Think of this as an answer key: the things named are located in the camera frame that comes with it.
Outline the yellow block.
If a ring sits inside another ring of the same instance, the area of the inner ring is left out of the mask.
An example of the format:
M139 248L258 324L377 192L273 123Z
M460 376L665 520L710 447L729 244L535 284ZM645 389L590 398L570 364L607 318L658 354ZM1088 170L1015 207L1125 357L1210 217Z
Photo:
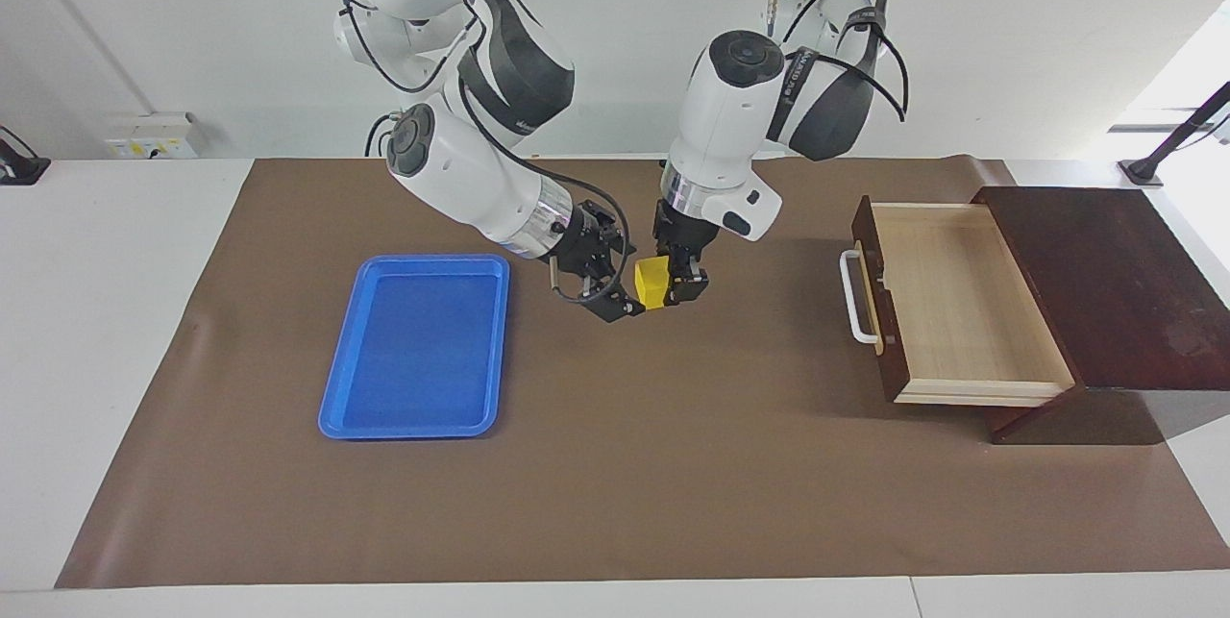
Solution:
M672 272L668 256L658 259L640 259L633 263L633 289L646 310L665 308Z

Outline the white drawer handle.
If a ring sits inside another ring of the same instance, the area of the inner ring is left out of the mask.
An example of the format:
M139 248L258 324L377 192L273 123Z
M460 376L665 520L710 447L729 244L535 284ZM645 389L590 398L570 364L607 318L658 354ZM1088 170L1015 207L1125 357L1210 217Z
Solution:
M859 302L855 294L855 282L852 281L851 267L857 263L860 272L860 284L862 286L865 311L859 310ZM843 251L838 262L839 275L843 278L843 295L845 308L847 308L849 332L861 345L870 345L875 348L876 356L882 356L886 348L886 339L879 329L878 310L875 307L873 281L870 276L870 265L861 243L856 241L852 249Z

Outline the dark wooden drawer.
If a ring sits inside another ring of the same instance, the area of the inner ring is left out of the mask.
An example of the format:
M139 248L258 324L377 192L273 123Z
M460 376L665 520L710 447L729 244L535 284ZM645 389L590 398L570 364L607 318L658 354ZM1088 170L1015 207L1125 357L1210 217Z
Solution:
M863 197L863 246L886 348L888 403L1041 407L1076 385L1033 293L985 206Z

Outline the dark wooden drawer cabinet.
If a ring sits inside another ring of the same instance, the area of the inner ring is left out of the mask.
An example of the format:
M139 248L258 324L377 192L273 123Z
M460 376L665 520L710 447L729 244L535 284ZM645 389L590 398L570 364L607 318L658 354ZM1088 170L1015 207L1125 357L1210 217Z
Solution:
M1230 416L1230 308L1140 190L983 187L1073 387L1002 446L1153 446Z

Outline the brown paper table mat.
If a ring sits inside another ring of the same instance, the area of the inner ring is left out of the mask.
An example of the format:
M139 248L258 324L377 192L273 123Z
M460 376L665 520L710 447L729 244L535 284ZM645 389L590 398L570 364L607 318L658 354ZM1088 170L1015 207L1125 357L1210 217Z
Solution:
M260 160L57 579L60 588L1230 569L1172 452L993 444L887 403L836 259L861 196L966 202L1001 163L763 163L786 203L690 307L606 324L510 259L493 427L333 441L357 268L492 254L381 160Z

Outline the blue plastic tray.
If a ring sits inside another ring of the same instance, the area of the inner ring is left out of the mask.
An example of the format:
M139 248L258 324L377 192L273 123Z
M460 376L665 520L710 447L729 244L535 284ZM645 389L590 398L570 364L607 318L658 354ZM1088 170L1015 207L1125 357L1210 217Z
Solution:
M333 441L467 439L498 416L508 260L386 255L357 270L317 425Z

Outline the white wall power outlet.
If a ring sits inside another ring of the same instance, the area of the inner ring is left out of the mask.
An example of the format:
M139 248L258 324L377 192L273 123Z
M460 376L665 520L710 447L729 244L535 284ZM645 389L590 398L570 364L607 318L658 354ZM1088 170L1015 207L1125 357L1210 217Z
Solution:
M188 111L155 111L111 127L105 146L114 159L187 160L202 158L205 142Z

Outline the small black clamp mount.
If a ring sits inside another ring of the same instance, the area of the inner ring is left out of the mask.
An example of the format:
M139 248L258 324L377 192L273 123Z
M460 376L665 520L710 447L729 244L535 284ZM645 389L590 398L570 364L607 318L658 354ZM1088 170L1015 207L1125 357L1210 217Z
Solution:
M34 185L52 160L28 145L21 135L0 124L0 185Z

